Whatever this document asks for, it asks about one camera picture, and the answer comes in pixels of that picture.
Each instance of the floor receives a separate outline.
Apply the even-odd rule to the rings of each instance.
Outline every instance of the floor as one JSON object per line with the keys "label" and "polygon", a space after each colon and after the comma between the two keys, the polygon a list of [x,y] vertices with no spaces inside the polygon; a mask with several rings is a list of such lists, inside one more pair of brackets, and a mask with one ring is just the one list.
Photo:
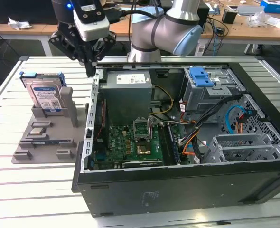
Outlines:
{"label": "floor", "polygon": [[[44,51],[39,41],[33,40],[7,40],[20,56],[44,56]],[[12,51],[8,44],[0,41],[0,85],[7,77],[13,66],[19,59],[18,55]],[[246,45],[223,44],[219,49],[218,56],[245,56],[244,49]],[[53,55],[63,56],[56,48],[51,47]],[[109,55],[125,55],[129,51],[128,43],[118,42],[110,51]],[[213,52],[207,51],[205,56],[211,56]],[[280,74],[280,46],[265,45],[261,56]]]}

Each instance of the wooden desk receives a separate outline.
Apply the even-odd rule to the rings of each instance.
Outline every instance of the wooden desk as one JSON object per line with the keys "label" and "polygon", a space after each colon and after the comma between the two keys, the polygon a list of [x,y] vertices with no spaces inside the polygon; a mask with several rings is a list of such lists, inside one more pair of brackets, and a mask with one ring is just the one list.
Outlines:
{"label": "wooden desk", "polygon": [[[240,5],[239,0],[221,1],[226,5]],[[259,5],[254,1],[249,2],[246,5]],[[213,16],[215,19],[220,20],[222,18],[223,10],[220,16]],[[280,14],[272,14],[273,17],[280,18]],[[226,24],[229,28],[229,34],[223,39],[223,43],[230,44],[274,44],[280,45],[280,29],[268,25],[266,28],[250,28],[247,25],[247,17],[236,16],[235,22],[233,24]],[[45,51],[46,56],[51,56],[51,50],[49,47],[49,37],[57,30],[56,25],[45,25],[45,24],[35,24],[32,25],[33,28],[26,30],[14,30],[7,24],[0,24],[0,34],[4,39],[36,39],[40,40]],[[120,21],[119,23],[112,24],[110,31],[114,31],[117,34],[118,41],[128,41],[128,28],[129,20],[128,18]],[[198,41],[198,46],[196,48],[195,55],[201,56],[206,44],[212,37],[212,28],[209,24],[206,24],[205,30]]]}
{"label": "wooden desk", "polygon": [[0,24],[0,35],[4,39],[39,40],[42,43],[45,55],[52,56],[48,42],[49,36],[42,34],[42,30],[45,28],[46,24],[33,24],[31,26],[32,28],[22,29],[18,31],[12,29],[8,24]]}
{"label": "wooden desk", "polygon": [[[239,0],[232,0],[231,2],[221,1],[225,6],[226,5],[240,5]],[[258,3],[251,1],[249,4],[245,5],[255,5],[259,6]],[[213,18],[221,21],[223,15],[224,7],[221,7],[221,15],[213,16]],[[272,17],[280,18],[280,14],[270,14]],[[280,45],[280,29],[271,25],[267,25],[267,27],[254,27],[250,28],[247,24],[247,16],[236,16],[233,24],[226,24],[229,28],[228,35],[223,39],[223,43],[230,44],[273,44]],[[217,26],[224,27],[218,22],[215,22]],[[212,27],[210,24],[205,25],[205,30],[201,35],[201,38],[198,42],[198,46],[196,48],[197,56],[201,56],[204,50],[205,45],[209,42],[210,38],[212,38]],[[249,51],[249,45],[246,48],[245,52]]]}

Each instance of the green circuit board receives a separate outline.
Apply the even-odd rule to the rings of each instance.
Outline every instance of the green circuit board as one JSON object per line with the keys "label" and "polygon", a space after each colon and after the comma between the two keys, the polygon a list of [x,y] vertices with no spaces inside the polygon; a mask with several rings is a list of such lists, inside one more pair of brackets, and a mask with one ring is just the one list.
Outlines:
{"label": "green circuit board", "polygon": [[[181,136],[179,126],[173,124],[171,129],[175,140],[178,140]],[[147,129],[142,126],[137,126],[137,130],[137,134],[145,134],[147,132]],[[122,164],[132,161],[161,161],[163,163],[157,125],[152,126],[151,134],[151,139],[148,142],[146,140],[137,142],[134,139],[133,125],[110,126],[107,150],[96,154],[95,163],[99,165],[99,169],[114,169],[115,163]],[[143,146],[149,153],[139,154],[141,153],[139,150]]]}

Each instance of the black cable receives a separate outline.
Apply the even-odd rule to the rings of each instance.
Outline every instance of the black cable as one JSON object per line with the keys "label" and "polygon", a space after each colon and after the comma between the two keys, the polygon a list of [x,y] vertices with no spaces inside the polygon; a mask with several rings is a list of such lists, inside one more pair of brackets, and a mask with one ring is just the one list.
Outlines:
{"label": "black cable", "polygon": [[158,17],[150,14],[150,13],[147,13],[145,11],[142,11],[142,10],[139,10],[139,9],[131,9],[131,10],[127,10],[127,11],[123,11],[123,15],[126,16],[126,15],[129,15],[129,14],[142,14],[144,16],[147,16],[147,17],[150,17],[150,18],[153,18],[153,19],[157,19]]}
{"label": "black cable", "polygon": [[[131,5],[131,10],[134,9],[134,6],[135,6],[135,9],[136,9],[136,0],[133,0],[133,3]],[[130,15],[130,18],[129,18],[129,42],[130,42],[130,45],[131,45],[131,15]]]}
{"label": "black cable", "polygon": [[2,40],[4,40],[7,44],[8,44],[8,46],[14,51],[14,53],[16,53],[17,54],[17,56],[20,58],[21,56],[19,55],[19,53],[6,41],[6,39],[4,39],[1,35],[0,35],[0,38],[2,39]]}

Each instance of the electronic component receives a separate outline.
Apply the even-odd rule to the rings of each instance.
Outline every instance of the electronic component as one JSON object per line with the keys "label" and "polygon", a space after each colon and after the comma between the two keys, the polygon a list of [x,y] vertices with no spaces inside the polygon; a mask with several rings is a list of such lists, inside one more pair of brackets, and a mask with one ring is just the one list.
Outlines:
{"label": "electronic component", "polygon": [[110,125],[131,125],[137,118],[148,119],[152,84],[148,70],[110,71],[100,91],[108,101]]}
{"label": "electronic component", "polygon": [[43,127],[35,127],[31,130],[29,135],[41,135],[45,131]]}
{"label": "electronic component", "polygon": [[123,168],[139,168],[139,167],[153,167],[162,166],[161,161],[129,161],[122,164]]}
{"label": "electronic component", "polygon": [[147,141],[136,142],[136,147],[137,147],[137,154],[138,155],[151,154],[150,142],[147,142]]}
{"label": "electronic component", "polygon": [[65,108],[60,98],[61,87],[66,86],[62,73],[45,75],[20,72],[20,75],[35,108],[42,108],[46,112],[60,112]]}
{"label": "electronic component", "polygon": [[149,121],[143,118],[138,118],[133,121],[134,128],[134,139],[137,141],[139,139],[150,139],[150,129],[149,129]]}

